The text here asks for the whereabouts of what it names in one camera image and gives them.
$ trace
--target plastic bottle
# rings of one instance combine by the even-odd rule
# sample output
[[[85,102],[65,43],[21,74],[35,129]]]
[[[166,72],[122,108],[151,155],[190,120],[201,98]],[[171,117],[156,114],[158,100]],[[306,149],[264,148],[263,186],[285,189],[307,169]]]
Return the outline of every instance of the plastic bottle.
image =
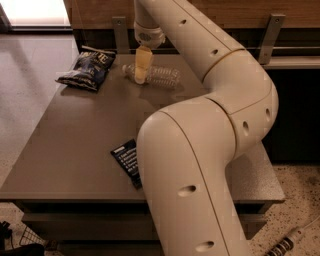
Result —
[[[123,73],[129,77],[132,82],[134,80],[135,64],[123,65]],[[151,85],[165,89],[174,90],[180,82],[180,71],[175,68],[152,65],[149,68],[146,81],[143,85]]]

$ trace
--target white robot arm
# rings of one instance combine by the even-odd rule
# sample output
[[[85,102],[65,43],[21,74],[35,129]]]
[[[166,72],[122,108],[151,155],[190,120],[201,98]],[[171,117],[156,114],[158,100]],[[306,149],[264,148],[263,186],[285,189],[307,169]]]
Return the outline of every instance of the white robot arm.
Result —
[[[250,53],[188,1],[135,0],[135,11],[140,44],[157,47],[164,32],[211,91],[157,111],[138,135],[139,170],[164,252],[251,255],[225,167],[272,127],[274,84]]]

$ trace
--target black package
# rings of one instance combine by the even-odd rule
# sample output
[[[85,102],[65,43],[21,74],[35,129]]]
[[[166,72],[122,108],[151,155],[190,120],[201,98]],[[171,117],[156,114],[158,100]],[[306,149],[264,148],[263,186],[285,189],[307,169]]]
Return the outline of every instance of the black package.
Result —
[[[59,77],[56,82],[97,92],[116,55],[113,52],[89,49],[92,51],[82,52],[78,56],[73,70]]]
[[[137,151],[135,140],[130,140],[120,147],[110,151],[111,155],[117,160],[122,169],[131,178],[135,188],[141,188],[141,179],[137,162]]]

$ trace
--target table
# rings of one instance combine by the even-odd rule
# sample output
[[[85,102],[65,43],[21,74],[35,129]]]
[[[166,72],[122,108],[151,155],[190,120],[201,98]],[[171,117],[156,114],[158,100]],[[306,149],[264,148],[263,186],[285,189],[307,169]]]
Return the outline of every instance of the table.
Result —
[[[136,139],[156,110],[207,91],[179,55],[155,57],[181,71],[175,91],[131,83],[121,68],[133,61],[117,55],[98,93],[61,85],[0,189],[0,200],[14,202],[22,221],[60,241],[65,255],[161,255],[143,189],[133,187],[110,151]],[[230,163],[226,176],[250,239],[266,210],[285,199],[263,145]]]

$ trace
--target floor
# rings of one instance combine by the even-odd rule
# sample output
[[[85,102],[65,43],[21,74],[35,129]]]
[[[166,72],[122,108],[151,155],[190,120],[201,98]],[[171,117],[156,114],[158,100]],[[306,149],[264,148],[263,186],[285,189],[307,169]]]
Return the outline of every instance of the floor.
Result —
[[[0,186],[77,56],[70,35],[0,37]],[[287,200],[267,212],[268,223],[251,240],[252,255],[263,256],[291,229],[307,225],[320,214],[320,166],[274,165]],[[0,203],[0,221],[13,230],[19,246],[23,213],[11,203]],[[286,255],[320,256],[320,220]],[[6,241],[6,248],[11,248]],[[61,255],[57,251],[46,255]]]

